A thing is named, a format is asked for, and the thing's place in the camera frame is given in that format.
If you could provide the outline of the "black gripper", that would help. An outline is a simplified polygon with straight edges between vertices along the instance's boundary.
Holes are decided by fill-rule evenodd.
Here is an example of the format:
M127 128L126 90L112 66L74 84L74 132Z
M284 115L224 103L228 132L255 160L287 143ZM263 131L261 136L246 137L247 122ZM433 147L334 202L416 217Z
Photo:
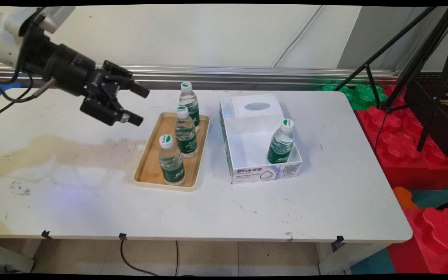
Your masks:
M101 89L103 75L104 83L116 84L120 90L129 90L147 98L150 90L138 83L127 69L108 60L98 68L93 59L64 44L51 42L44 29L35 23L27 25L21 50L20 69L40 75L46 82L55 79L59 89L75 96L85 96L80 105L84 114L109 126L117 122L140 126L144 121L142 116L123 109L116 100L101 102L97 99L107 97Z

